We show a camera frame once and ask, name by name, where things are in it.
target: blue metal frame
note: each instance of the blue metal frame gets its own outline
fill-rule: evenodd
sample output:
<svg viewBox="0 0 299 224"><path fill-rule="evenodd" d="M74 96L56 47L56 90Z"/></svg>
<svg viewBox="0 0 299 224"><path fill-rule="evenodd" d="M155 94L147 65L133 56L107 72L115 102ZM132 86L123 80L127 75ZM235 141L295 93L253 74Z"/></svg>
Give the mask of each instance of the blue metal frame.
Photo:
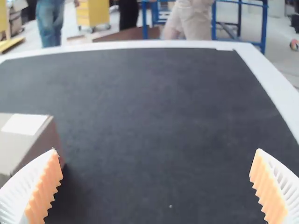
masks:
<svg viewBox="0 0 299 224"><path fill-rule="evenodd" d="M217 22L216 21L216 2L230 2L238 4L238 22L237 23L228 23L228 22ZM252 43L255 46L260 47L261 52L265 54L266 50L266 36L267 36L267 17L268 17L268 0L262 0L263 4L253 4L253 3L246 3L242 2L242 0L232 1L232 0L216 0L212 5L212 40L218 41L230 41L230 39L219 39L216 35L216 25L219 24L232 38L231 41L237 42L248 42ZM241 22L242 22L242 5L250 5L256 7L263 8L263 18L262 18L262 32L261 32L261 41L260 42L250 42L250 41L242 41L240 39L241 36ZM237 26L237 32L235 34L234 30L229 26Z"/></svg>
<svg viewBox="0 0 299 224"><path fill-rule="evenodd" d="M168 10L161 10L159 7L159 2L168 2L168 1L175 1L175 0L157 0L156 2L149 2L151 4L151 12L152 12L152 26L158 24L165 24L166 19L161 19L160 14L163 12L168 12ZM247 3L242 2L242 0L233 1L233 0L216 0L212 5L212 40L218 41L236 41L236 42L249 42L249 41L242 41L240 39L241 36L241 26L242 26L242 5L251 5L256 7L263 8L263 19L262 19L262 32L261 32L261 41L260 42L249 42L255 46L260 47L261 52L265 54L266 48L266 33L267 33L267 16L268 16L268 0L261 0L263 2L262 5L254 4L254 3ZM237 23L229 23L229 22L217 22L216 21L216 2L229 2L238 4L238 22ZM148 39L148 30L147 30L147 9L148 0L142 0L142 34L144 39ZM216 35L216 25L219 24L230 36L231 39L219 39ZM235 31L230 26L236 26L237 30Z"/></svg>

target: white border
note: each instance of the white border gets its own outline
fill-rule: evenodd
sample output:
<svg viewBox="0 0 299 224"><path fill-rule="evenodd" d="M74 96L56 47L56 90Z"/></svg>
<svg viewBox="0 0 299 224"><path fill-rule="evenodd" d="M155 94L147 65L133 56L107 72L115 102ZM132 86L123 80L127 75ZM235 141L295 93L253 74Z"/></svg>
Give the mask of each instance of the white border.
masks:
<svg viewBox="0 0 299 224"><path fill-rule="evenodd" d="M5 60L40 56L61 54L69 52L94 51L94 50L112 50L112 49L140 49L140 48L208 48L217 50L232 50L240 43L235 42L217 42L217 41L122 41L122 42L99 42L87 43L73 46L62 46L55 48L39 49L32 51L24 51L21 53L14 53L3 55L0 57L0 64Z"/></svg>
<svg viewBox="0 0 299 224"><path fill-rule="evenodd" d="M299 93L288 80L255 47L249 43L217 41L126 41L100 42L27 51L0 57L0 64L9 59L68 52L142 49L142 48L207 48L235 50L251 69L299 143Z"/></svg>

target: caster wheel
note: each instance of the caster wheel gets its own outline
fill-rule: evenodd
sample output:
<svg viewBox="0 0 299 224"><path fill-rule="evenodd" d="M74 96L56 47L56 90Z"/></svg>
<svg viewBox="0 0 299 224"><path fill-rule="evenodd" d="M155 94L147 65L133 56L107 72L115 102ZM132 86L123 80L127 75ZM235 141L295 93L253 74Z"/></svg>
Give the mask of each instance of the caster wheel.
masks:
<svg viewBox="0 0 299 224"><path fill-rule="evenodd" d="M299 51L299 41L297 41L296 39L293 39L290 42L290 48L294 51Z"/></svg>
<svg viewBox="0 0 299 224"><path fill-rule="evenodd" d="M110 24L106 24L106 29L111 29L111 25Z"/></svg>
<svg viewBox="0 0 299 224"><path fill-rule="evenodd" d="M93 34L95 32L95 27L90 28L90 33Z"/></svg>

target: orange foam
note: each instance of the orange foam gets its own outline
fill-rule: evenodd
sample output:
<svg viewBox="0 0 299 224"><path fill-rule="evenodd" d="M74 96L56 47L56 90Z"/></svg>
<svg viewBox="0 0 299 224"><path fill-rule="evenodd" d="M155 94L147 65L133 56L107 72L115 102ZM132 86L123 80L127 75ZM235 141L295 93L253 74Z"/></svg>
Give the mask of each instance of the orange foam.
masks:
<svg viewBox="0 0 299 224"><path fill-rule="evenodd" d="M283 193L263 150L258 149L252 162L249 180L263 206L264 220L268 224L282 224L288 215Z"/></svg>
<svg viewBox="0 0 299 224"><path fill-rule="evenodd" d="M29 224L44 224L44 218L48 215L51 202L54 201L54 194L63 178L59 164L59 156L55 151L47 164L43 168L40 180L37 182L29 202L25 209L25 214Z"/></svg>

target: dark gray felt surface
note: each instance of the dark gray felt surface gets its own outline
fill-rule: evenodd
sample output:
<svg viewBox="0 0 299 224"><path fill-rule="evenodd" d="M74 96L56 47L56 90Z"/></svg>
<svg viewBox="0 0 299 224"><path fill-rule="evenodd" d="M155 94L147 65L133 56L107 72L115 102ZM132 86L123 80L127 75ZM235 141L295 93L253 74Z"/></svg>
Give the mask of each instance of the dark gray felt surface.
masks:
<svg viewBox="0 0 299 224"><path fill-rule="evenodd" d="M7 61L0 111L56 118L68 167L48 224L263 224L248 178L255 150L299 174L295 139L233 51Z"/></svg>

